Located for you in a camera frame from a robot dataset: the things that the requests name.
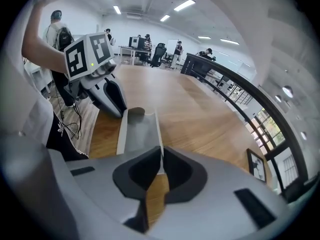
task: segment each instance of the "picture frame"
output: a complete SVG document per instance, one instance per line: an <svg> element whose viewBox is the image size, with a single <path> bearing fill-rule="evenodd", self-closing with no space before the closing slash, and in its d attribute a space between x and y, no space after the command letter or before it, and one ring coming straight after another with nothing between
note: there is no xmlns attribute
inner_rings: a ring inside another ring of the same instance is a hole
<svg viewBox="0 0 320 240"><path fill-rule="evenodd" d="M249 172L259 181L267 183L265 161L251 149L246 150L248 158Z"/></svg>

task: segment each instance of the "cable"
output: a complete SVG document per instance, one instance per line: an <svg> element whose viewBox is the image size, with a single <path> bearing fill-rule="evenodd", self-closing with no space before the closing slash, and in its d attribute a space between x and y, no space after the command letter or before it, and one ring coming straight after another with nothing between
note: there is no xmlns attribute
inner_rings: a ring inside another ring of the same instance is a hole
<svg viewBox="0 0 320 240"><path fill-rule="evenodd" d="M74 109L74 111L77 113L77 115L79 116L80 126L78 126L78 124L77 124L76 122L71 122L71 123L69 123L69 124L65 124L65 123L64 123L64 118L65 118L65 117L64 117L64 111L62 110L61 105L60 105L60 101L59 101L59 97L61 97L61 96L58 96L57 86L54 85L54 87L55 87L55 93L57 94L56 98L57 98L57 100L58 100L58 104L59 104L59 108L60 108L60 117L61 117L61 120L62 120L61 123L62 123L63 126L64 126L66 129L68 129L69 132L72 134L71 139L75 138L76 140L79 140L79 132L81 133L81 136L82 136L82 131L81 131L82 116L81 116L81 114L80 114L80 112L79 112L78 104L77 104L76 100L73 99L74 104L75 104L75 106L73 106L73 109ZM74 125L74 124L76 125L76 131L75 131L75 132L77 132L77 133L73 132L73 131L69 128L69 126Z"/></svg>

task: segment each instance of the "person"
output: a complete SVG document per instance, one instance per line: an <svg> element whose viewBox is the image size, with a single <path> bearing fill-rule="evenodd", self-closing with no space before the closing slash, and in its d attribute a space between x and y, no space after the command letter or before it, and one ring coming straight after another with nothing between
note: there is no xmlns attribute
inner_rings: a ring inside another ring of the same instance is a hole
<svg viewBox="0 0 320 240"><path fill-rule="evenodd" d="M111 36L111 33L110 33L110 28L105 29L105 30L104 30L104 32L106 32L106 34L107 34L107 36L108 36L109 41L111 41L112 36Z"/></svg>
<svg viewBox="0 0 320 240"><path fill-rule="evenodd" d="M63 52L38 36L43 8L54 1L58 0L29 0L3 43L0 52L0 132L3 135L23 133L48 149L61 152L65 161L82 160L88 157L75 149L51 103L38 91L24 68L23 58L26 58L40 67L67 73Z"/></svg>
<svg viewBox="0 0 320 240"><path fill-rule="evenodd" d="M176 44L176 47L175 47L175 50L174 50L174 53L173 53L173 58L172 58L171 67L170 67L171 69L174 69L174 68L175 68L179 56L182 55L183 48L182 48L182 45L181 45L181 44L182 44L181 41L179 41L179 42Z"/></svg>
<svg viewBox="0 0 320 240"><path fill-rule="evenodd" d="M59 30L61 30L62 28L66 28L67 31L70 33L70 30L68 29L67 25L61 22L61 18L62 18L62 12L60 10L53 11L50 17L51 24L44 30L43 37L42 37L42 40L44 40L47 44L49 44L51 47L55 49L59 49L59 45L58 45ZM56 71L51 71L51 75L54 80L55 86L59 91L61 98L64 101L64 104L68 108L72 108L75 105L75 101L64 88L68 84L68 79L63 73L59 73Z"/></svg>
<svg viewBox="0 0 320 240"><path fill-rule="evenodd" d="M144 38L145 38L145 40L144 40L143 49L146 50L146 51L150 51L151 52L151 50L152 50L152 42L151 42L150 35L146 34ZM141 55L140 55L140 60L142 62L146 62L148 60L149 56L146 53L142 52Z"/></svg>
<svg viewBox="0 0 320 240"><path fill-rule="evenodd" d="M208 48L205 51L199 51L196 55L206 58L208 60L216 61L216 57L210 57L208 54L212 54L212 49Z"/></svg>

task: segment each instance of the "railing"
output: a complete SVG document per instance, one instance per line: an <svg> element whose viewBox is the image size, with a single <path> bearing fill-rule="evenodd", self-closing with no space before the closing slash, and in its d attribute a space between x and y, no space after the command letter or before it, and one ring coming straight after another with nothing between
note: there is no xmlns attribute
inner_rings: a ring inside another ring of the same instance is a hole
<svg viewBox="0 0 320 240"><path fill-rule="evenodd" d="M243 90L243 92L239 95L239 98L234 99L232 97L233 96L232 91L230 92L230 94L226 94L225 92L223 92L218 88L222 80L218 82L217 86L215 86L205 78L207 73L211 69L222 74L224 77L230 79L231 81L233 81L233 83L237 87L240 87ZM295 187L297 188L298 186L297 189L303 187L304 182L308 180L308 173L307 173L307 167L304 160L304 156L298 144L298 141L295 137L295 134L291 130L289 124L287 123L283 115L280 113L280 111L278 111L275 105L258 88L256 88L253 84L251 84L249 81L247 81L237 73L233 72L232 70L218 63L215 63L211 60L208 60L206 58L203 58L191 53L187 53L187 57L183 64L181 74L194 76L198 78L201 82L209 85L211 88L213 88L214 92L218 92L226 101L228 101L239 112L239 114L244 118L244 120L252 127L252 129L258 135L258 137L262 141L263 146L267 151L267 154L265 155L265 157L267 160L270 160L272 162L272 165L274 167L274 170L281 188L281 194L285 199L288 200L290 198L286 196L286 190L284 188L281 175L280 175L277 163L275 161L275 156L277 156L286 147L290 148L292 156L295 160L297 171L298 171L298 177L294 181ZM245 99L243 98L241 102L246 103L248 102L248 99L255 99L261 106L264 107L264 109L268 112L268 114L272 117L274 122L280 128L285 138L285 141L283 142L283 144L279 145L273 150L270 150L264 138L262 137L261 133L257 130L256 126L251 122L251 120L246 115L246 113L244 113L241 110L241 108L237 105L237 103L239 103L237 101L240 99L242 95L245 95L247 97L250 96L250 97L247 98L246 101L244 101Z"/></svg>

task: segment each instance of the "fluorescent light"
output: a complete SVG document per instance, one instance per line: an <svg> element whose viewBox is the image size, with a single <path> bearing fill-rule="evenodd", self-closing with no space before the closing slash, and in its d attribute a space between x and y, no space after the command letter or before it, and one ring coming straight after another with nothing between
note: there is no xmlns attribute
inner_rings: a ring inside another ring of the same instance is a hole
<svg viewBox="0 0 320 240"><path fill-rule="evenodd" d="M282 87L282 90L289 98L294 97L294 93L293 93L292 88L290 86L286 85L286 86Z"/></svg>
<svg viewBox="0 0 320 240"><path fill-rule="evenodd" d="M307 140L307 134L305 131L300 132L302 139Z"/></svg>
<svg viewBox="0 0 320 240"><path fill-rule="evenodd" d="M230 43L230 44L234 44L234 45L239 45L238 42L235 41L231 41L231 40L227 40L227 39L220 39L222 42L226 42L226 43Z"/></svg>
<svg viewBox="0 0 320 240"><path fill-rule="evenodd" d="M163 16L163 18L162 19L160 19L160 21L161 22L164 22L166 19L168 19L168 18L170 18L170 16L169 15L165 15L165 16Z"/></svg>
<svg viewBox="0 0 320 240"><path fill-rule="evenodd" d="M276 98L276 100L277 100L278 102L282 102L282 98L281 98L280 95L276 95L275 98Z"/></svg>
<svg viewBox="0 0 320 240"><path fill-rule="evenodd" d="M195 3L196 3L195 1L188 0L188 1L180 4L180 5L177 6L176 8L174 8L174 10L175 10L176 12L179 12L180 10L182 10L182 9L188 7L188 6L191 6L191 5L195 4Z"/></svg>
<svg viewBox="0 0 320 240"><path fill-rule="evenodd" d="M115 11L116 11L117 14L121 14L121 11L119 10L119 7L118 7L118 6L114 6L113 8L115 9Z"/></svg>
<svg viewBox="0 0 320 240"><path fill-rule="evenodd" d="M232 61L230 61L230 60L228 60L228 62L230 62L230 63L232 63L232 64L234 64L234 65L238 66L236 63L233 63L233 62L232 62Z"/></svg>
<svg viewBox="0 0 320 240"><path fill-rule="evenodd" d="M200 39L211 39L210 36L198 36L198 38L200 38Z"/></svg>
<svg viewBox="0 0 320 240"><path fill-rule="evenodd" d="M220 51L219 51L219 53L220 53L220 54L223 54L223 55L225 55L225 56L229 56L228 54L222 53L222 52L220 52Z"/></svg>

